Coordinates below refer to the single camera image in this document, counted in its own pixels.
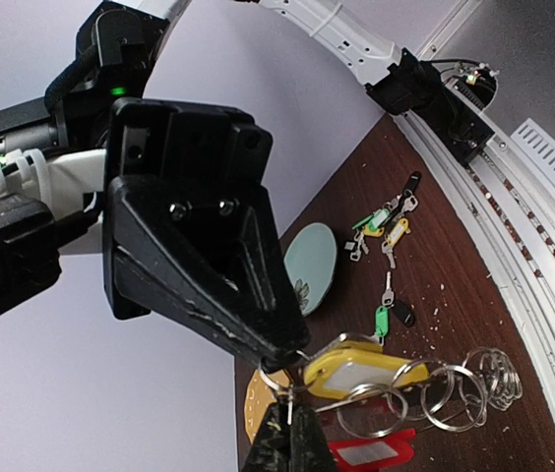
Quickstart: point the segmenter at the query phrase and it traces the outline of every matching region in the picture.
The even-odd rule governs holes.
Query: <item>screw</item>
[[[230,216],[234,213],[236,204],[232,200],[221,200],[218,202],[218,214],[221,216]]]
[[[172,204],[168,211],[173,221],[181,221],[188,214],[188,208],[183,204]]]

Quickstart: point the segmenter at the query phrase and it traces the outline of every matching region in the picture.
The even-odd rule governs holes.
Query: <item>light green plate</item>
[[[337,241],[332,229],[312,223],[288,247],[284,265],[304,316],[319,307],[335,275]]]

